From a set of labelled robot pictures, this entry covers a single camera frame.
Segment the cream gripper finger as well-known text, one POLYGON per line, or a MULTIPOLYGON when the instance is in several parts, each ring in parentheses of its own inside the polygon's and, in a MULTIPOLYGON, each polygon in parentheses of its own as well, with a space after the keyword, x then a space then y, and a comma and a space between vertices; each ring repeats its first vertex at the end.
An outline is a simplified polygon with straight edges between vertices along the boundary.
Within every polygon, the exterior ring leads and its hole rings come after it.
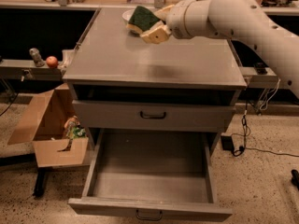
POLYGON ((167 41, 172 32, 162 21, 154 24, 149 30, 145 31, 140 37, 148 44, 160 44, 167 41))
POLYGON ((171 8, 173 7, 173 5, 169 5, 167 7, 163 7, 159 10, 156 10, 153 12, 153 14, 159 18, 161 21, 166 21, 167 15, 169 14, 171 8))

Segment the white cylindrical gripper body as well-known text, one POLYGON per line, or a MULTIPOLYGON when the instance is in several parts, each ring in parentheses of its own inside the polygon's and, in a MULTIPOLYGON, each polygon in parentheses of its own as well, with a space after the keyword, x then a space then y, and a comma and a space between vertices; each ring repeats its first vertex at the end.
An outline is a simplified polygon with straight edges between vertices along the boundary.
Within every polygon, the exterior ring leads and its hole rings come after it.
POLYGON ((177 39, 196 36, 212 37, 213 26, 208 20, 210 0, 183 0, 174 5, 166 16, 166 25, 177 39))

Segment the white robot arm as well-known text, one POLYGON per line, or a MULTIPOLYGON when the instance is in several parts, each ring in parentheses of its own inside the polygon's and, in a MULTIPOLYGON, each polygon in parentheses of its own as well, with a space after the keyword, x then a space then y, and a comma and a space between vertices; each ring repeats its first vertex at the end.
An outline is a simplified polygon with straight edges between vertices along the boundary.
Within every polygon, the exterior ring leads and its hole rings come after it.
POLYGON ((299 36, 277 25, 255 0, 185 0, 170 7, 141 38, 160 44, 170 36, 237 40, 253 50, 299 97, 299 36))

